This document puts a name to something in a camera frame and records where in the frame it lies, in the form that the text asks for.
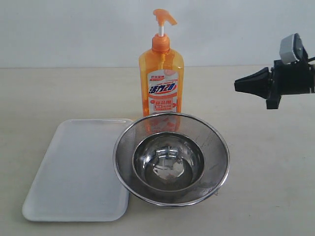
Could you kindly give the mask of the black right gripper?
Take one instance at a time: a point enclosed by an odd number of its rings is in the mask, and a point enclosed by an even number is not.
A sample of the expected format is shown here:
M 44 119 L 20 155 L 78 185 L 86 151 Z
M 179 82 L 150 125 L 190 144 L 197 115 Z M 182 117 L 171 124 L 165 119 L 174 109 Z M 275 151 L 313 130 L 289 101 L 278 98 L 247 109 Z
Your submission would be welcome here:
M 315 66 L 310 62 L 305 50 L 301 57 L 288 64 L 275 60 L 270 72 L 268 67 L 251 75 L 237 79 L 234 87 L 237 92 L 249 93 L 266 99 L 266 108 L 278 109 L 283 95 L 309 94 L 315 92 Z

